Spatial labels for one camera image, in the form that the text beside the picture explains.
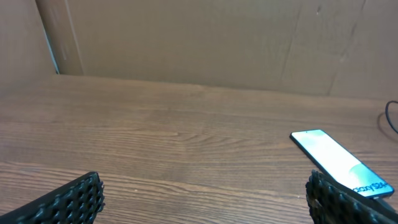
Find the cardboard wall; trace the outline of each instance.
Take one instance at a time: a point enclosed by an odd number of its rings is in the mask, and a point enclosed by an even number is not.
[[[84,75],[398,98],[394,0],[41,1]]]
[[[0,0],[0,96],[55,74],[33,0]]]

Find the smartphone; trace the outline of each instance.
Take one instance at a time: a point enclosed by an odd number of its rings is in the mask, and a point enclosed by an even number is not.
[[[299,131],[290,138],[326,175],[368,198],[386,197],[394,189],[322,130]]]

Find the wooden table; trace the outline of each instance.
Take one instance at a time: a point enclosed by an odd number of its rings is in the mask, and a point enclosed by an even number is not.
[[[324,129],[398,187],[385,103],[55,75],[0,96],[0,213],[96,170],[96,223],[311,223],[289,134]]]

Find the black textured object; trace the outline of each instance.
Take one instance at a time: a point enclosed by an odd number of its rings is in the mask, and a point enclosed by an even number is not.
[[[315,170],[305,185],[315,224],[398,223],[398,215]]]
[[[89,172],[0,217],[1,224],[93,223],[104,206],[103,183]]]

